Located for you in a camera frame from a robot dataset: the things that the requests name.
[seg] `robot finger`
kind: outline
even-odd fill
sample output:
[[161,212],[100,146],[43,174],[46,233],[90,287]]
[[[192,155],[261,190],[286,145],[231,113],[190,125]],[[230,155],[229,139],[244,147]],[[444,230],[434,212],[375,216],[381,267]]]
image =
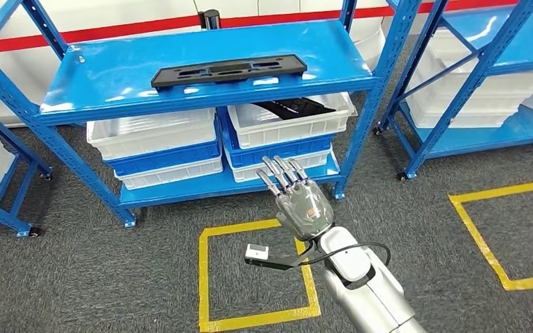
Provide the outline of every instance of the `robot finger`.
[[289,186],[289,183],[287,182],[287,179],[285,179],[285,176],[283,175],[283,171],[281,171],[281,168],[274,164],[273,161],[268,156],[263,156],[262,161],[266,164],[266,166],[271,170],[273,175],[275,175],[275,178],[277,178],[277,181],[279,184],[281,184],[281,188],[285,190]]
[[277,162],[277,164],[279,164],[279,167],[283,169],[283,172],[285,173],[287,179],[289,179],[291,184],[297,181],[297,176],[295,176],[295,173],[293,172],[293,169],[291,168],[289,163],[287,163],[284,159],[282,159],[279,156],[275,156],[274,160],[275,162]]
[[275,196],[278,196],[279,194],[281,194],[281,191],[279,191],[279,189],[277,188],[277,185],[275,185],[271,181],[271,179],[269,178],[266,172],[259,169],[258,171],[256,171],[256,174],[260,177],[260,179],[262,179],[262,182],[264,182],[264,184],[269,189],[269,191],[271,191]]
[[305,170],[303,170],[303,167],[301,167],[301,165],[299,165],[299,163],[297,163],[297,161],[295,161],[292,158],[287,159],[287,161],[290,163],[290,165],[293,166],[293,169],[295,169],[295,171],[299,175],[299,179],[301,179],[301,180],[308,179],[307,173],[305,173]]

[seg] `hole in tray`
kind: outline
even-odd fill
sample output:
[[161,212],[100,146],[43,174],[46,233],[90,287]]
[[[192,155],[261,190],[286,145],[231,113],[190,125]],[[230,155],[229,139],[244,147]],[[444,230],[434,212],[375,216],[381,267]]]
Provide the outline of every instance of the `hole in tray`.
[[193,71],[182,71],[178,75],[194,75],[194,74],[201,74],[205,73],[204,69],[195,69]]
[[278,66],[278,65],[279,65],[278,62],[271,61],[271,62],[257,62],[253,66],[254,67],[270,67],[270,66]]
[[217,75],[229,75],[229,74],[239,74],[242,73],[242,71],[223,71]]

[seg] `black cable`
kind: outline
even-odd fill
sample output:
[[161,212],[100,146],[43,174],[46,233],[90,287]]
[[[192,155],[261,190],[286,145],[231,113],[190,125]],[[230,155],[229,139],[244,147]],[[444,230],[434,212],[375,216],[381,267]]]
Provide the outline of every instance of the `black cable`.
[[379,247],[383,248],[385,250],[385,252],[387,253],[387,257],[385,258],[385,263],[384,264],[385,264],[385,266],[389,266],[389,261],[391,260],[391,250],[389,249],[389,247],[387,245],[385,245],[383,243],[378,243],[376,241],[368,241],[368,242],[365,242],[365,243],[358,243],[358,244],[353,244],[353,245],[349,245],[349,246],[344,246],[343,248],[340,248],[338,250],[334,250],[334,251],[332,251],[330,253],[327,253],[327,254],[321,256],[320,258],[313,259],[313,260],[310,260],[308,262],[301,262],[301,263],[299,263],[299,266],[315,264],[315,263],[321,262],[324,259],[332,257],[333,255],[335,255],[337,253],[340,253],[342,251],[348,250],[349,248],[360,248],[361,246],[379,246]]

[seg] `robotic hand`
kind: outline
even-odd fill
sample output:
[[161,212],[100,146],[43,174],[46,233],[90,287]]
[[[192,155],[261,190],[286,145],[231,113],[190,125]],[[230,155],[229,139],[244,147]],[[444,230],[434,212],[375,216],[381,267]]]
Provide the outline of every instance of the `robotic hand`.
[[[262,160],[281,186],[277,188],[267,173],[258,171],[275,196],[280,210],[277,219],[309,246],[298,256],[279,258],[269,256],[266,246],[249,244],[244,257],[246,263],[287,270],[325,260],[326,289],[358,332],[425,332],[404,299],[403,288],[387,269],[389,249],[379,243],[359,244],[347,229],[335,226],[328,200],[297,161],[285,161],[278,156],[274,157],[275,162],[266,156]],[[315,252],[314,245],[324,255],[306,262],[305,259]],[[366,245],[383,247],[387,251],[386,264]]]

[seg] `red stripe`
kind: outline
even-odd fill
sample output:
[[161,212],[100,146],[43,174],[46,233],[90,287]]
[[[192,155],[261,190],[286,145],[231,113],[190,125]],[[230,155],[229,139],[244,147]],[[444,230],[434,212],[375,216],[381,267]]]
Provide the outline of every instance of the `red stripe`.
[[[470,8],[485,8],[494,6],[504,6],[517,3],[518,0],[457,0],[449,2],[447,10],[461,10]],[[418,12],[427,13],[432,9],[432,3],[422,3]],[[390,7],[361,8],[355,12],[355,18],[365,17],[388,17],[394,11]],[[236,26],[257,26],[263,24],[276,24],[297,21],[312,21],[315,19],[333,19],[340,16],[339,10],[324,12],[298,12],[282,15],[248,16],[221,19],[224,28]],[[199,24],[197,15],[186,17],[174,17],[170,19],[157,19],[129,24],[119,24],[116,26],[104,26],[101,28],[91,28],[62,33],[62,37],[67,43],[84,42],[87,40],[98,40],[101,38],[121,37],[135,35],[138,33],[151,33]],[[46,40],[41,35],[14,37],[0,39],[0,52],[31,49],[33,47],[47,46]]]

